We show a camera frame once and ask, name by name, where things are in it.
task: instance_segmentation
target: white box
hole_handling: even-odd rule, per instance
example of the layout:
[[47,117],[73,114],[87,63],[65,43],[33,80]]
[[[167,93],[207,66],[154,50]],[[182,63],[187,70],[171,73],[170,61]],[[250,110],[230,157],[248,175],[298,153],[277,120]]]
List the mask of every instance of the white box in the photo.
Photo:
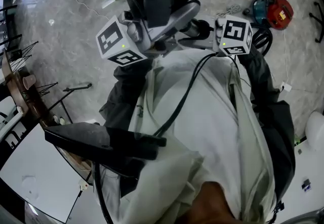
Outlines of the white box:
[[219,48],[228,56],[250,53],[253,37],[250,22],[230,15],[225,19]]
[[128,36],[127,26],[119,23],[117,16],[113,16],[98,32],[96,41],[101,58],[119,66],[124,67],[146,59]]

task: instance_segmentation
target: white power adapter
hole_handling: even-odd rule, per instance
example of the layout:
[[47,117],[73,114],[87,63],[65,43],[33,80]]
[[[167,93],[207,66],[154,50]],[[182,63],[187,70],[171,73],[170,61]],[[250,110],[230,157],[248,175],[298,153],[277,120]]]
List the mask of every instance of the white power adapter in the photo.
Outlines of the white power adapter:
[[289,85],[289,84],[287,84],[287,83],[285,83],[285,82],[282,82],[282,83],[281,83],[281,87],[282,87],[282,90],[285,90],[285,91],[287,91],[287,92],[290,92],[291,89],[292,89],[292,86]]

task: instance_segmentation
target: gray tile floor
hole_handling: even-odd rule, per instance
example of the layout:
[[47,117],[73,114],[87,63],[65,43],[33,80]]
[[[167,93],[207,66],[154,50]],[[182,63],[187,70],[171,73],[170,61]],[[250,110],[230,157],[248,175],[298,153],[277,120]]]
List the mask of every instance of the gray tile floor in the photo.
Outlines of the gray tile floor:
[[[28,68],[36,75],[39,85],[59,82],[45,96],[47,105],[54,103],[67,86],[92,82],[93,88],[72,94],[65,100],[73,121],[96,119],[105,103],[115,79],[115,65],[102,60],[95,41],[96,33],[107,19],[127,10],[125,0],[114,2],[102,9],[104,0],[79,0],[102,16],[88,10],[75,0],[19,0],[16,22],[23,34],[22,46],[38,40],[32,51]],[[249,5],[251,0],[200,0],[201,13],[215,16],[228,5]],[[289,0],[294,8],[294,19],[284,32],[273,31],[273,45],[266,56],[273,74],[274,84],[285,81],[293,89],[284,95],[291,105],[296,134],[301,136],[309,114],[323,110],[324,105],[324,42],[317,44],[319,25],[308,17],[318,15],[313,2],[318,0]],[[60,108],[55,112],[65,116]]]

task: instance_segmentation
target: black jacket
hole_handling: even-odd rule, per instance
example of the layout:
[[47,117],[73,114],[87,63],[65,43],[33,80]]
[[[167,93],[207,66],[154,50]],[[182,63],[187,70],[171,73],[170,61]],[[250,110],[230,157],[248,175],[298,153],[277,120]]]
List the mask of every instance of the black jacket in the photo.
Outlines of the black jacket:
[[[275,193],[281,200],[295,174],[294,125],[290,107],[278,102],[279,90],[272,85],[270,69],[263,56],[254,48],[248,55],[239,56],[251,81],[255,105],[272,158]],[[145,84],[145,76],[152,67],[144,60],[126,67],[117,67],[114,76],[118,82],[100,109],[105,126],[128,130],[137,99]]]

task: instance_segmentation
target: red vacuum cleaner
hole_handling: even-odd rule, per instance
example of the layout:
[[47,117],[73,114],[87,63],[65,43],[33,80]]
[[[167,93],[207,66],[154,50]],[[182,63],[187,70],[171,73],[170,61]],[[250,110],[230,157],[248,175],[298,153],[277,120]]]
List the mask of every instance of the red vacuum cleaner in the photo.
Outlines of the red vacuum cleaner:
[[243,14],[252,17],[258,24],[284,30],[291,22],[294,10],[287,0],[253,0]]

